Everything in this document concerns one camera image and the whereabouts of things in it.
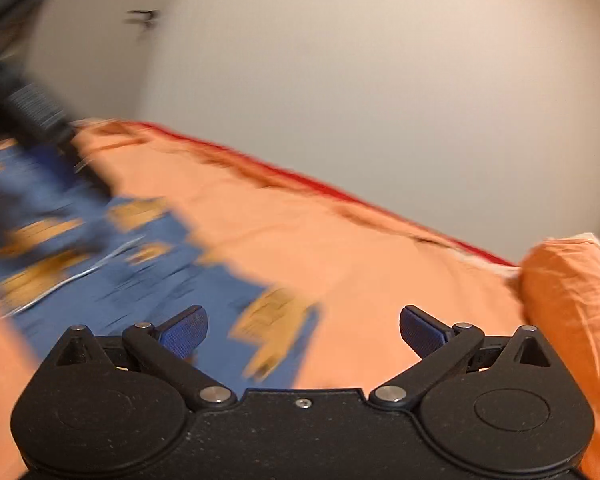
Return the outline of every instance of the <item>pillow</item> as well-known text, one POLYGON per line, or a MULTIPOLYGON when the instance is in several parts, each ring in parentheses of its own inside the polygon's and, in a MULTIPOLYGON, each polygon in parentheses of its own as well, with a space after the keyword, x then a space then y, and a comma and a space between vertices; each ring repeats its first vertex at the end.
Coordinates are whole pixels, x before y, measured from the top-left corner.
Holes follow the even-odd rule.
POLYGON ((596 428, 582 470, 600 480, 600 242, 547 240, 526 256, 520 297, 529 321, 554 346, 593 408, 596 428))

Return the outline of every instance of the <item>white cable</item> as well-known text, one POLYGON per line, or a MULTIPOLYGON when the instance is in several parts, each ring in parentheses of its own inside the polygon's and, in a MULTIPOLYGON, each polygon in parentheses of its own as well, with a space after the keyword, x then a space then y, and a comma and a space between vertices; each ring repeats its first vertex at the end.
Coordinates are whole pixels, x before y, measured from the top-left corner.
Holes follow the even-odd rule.
POLYGON ((21 312, 24 312, 25 310, 29 310, 32 306, 35 306, 37 303, 44 300, 49 294, 54 293, 59 288, 65 286, 65 285, 68 285, 69 283, 74 282, 75 280, 84 278, 85 276, 88 276, 92 272, 95 272, 96 270, 100 269, 101 267, 107 265, 112 258, 115 258, 119 254, 122 254, 123 252, 125 252, 127 249, 133 247, 143 238, 144 238, 144 236, 134 238, 133 240, 130 240, 130 241, 120 245, 120 247, 118 247, 115 251, 107 254, 107 256, 104 256, 103 259, 97 261, 92 267, 89 267, 89 269, 84 270, 83 272, 79 272, 78 274, 74 274, 70 278, 63 280, 62 282, 58 283, 57 285, 54 285, 53 287, 51 287, 49 290, 46 290, 45 292, 40 294, 35 300, 29 301, 29 303, 24 304, 23 306, 19 306, 18 308, 11 310, 10 312, 4 314, 4 316, 0 316, 0 318, 4 319, 5 317, 13 317, 13 316, 16 316, 16 314, 20 314, 21 312))

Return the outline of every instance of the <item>red fabric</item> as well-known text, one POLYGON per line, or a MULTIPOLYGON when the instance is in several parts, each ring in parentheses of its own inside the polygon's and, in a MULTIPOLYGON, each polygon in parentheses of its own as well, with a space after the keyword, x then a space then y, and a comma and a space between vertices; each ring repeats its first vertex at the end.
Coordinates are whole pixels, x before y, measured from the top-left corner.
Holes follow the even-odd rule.
MULTIPOLYGON (((426 229, 432 233, 440 235, 440 233, 434 231, 433 229, 425 228, 422 225, 418 224, 417 222, 413 222, 411 220, 406 220, 406 219, 402 218, 401 216, 392 213, 391 211, 387 211, 386 209, 383 209, 376 205, 370 204, 369 202, 365 202, 364 200, 361 200, 358 197, 355 197, 355 196, 350 195, 342 190, 339 190, 336 187, 328 186, 328 184, 325 184, 318 180, 314 180, 314 179, 312 179, 308 176, 304 176, 300 173, 294 173, 292 171, 283 170, 282 168, 279 168, 272 164, 268 164, 266 162, 258 160, 257 158, 254 158, 250 155, 245 155, 244 153, 237 152, 237 151, 232 150, 231 148, 228 148, 221 144, 209 142, 208 140, 201 140, 201 139, 195 139, 193 137, 184 136, 183 134, 178 134, 178 133, 172 132, 171 130, 166 129, 164 126, 161 126, 160 124, 148 123, 148 122, 137 122, 136 124, 141 124, 142 126, 146 126, 147 128, 154 128, 155 130, 160 131, 160 133, 165 134, 166 136, 169 136, 169 137, 173 137, 175 139, 186 140, 188 142, 192 142, 193 144, 198 144, 198 145, 202 145, 202 146, 211 146, 215 149, 222 150, 224 152, 229 152, 232 155, 239 156, 240 158, 243 158, 244 160, 248 160, 249 162, 251 162, 253 164, 260 165, 261 167, 266 168, 269 171, 273 171, 273 172, 283 175, 289 179, 295 180, 296 182, 309 187, 311 190, 313 190, 317 193, 331 196, 333 198, 337 198, 339 200, 343 200, 346 202, 355 202, 355 203, 365 205, 365 206, 375 209, 377 211, 381 211, 382 213, 385 213, 387 215, 391 215, 394 218, 399 218, 400 220, 410 222, 411 224, 413 224, 417 227, 420 227, 421 229, 426 229)), ((452 237, 449 237, 446 235, 441 235, 441 236, 444 236, 448 240, 461 246, 468 253, 475 254, 476 256, 480 256, 481 258, 484 258, 488 262, 491 262, 493 264, 505 265, 505 266, 509 266, 509 267, 515 267, 515 265, 512 264, 511 262, 508 262, 507 260, 504 260, 504 259, 500 258, 499 256, 496 256, 495 254, 491 254, 485 250, 482 250, 478 247, 472 246, 472 245, 470 245, 466 242, 463 242, 461 240, 458 240, 456 238, 452 238, 452 237)))

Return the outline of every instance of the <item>white door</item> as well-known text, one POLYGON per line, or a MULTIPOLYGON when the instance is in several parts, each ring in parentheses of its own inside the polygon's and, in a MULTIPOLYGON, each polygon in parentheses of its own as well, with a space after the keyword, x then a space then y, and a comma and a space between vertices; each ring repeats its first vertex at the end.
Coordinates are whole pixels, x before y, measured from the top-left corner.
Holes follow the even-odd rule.
POLYGON ((134 118, 157 27, 129 23, 128 10, 165 12, 170 0, 47 0, 27 69, 76 118, 134 118))

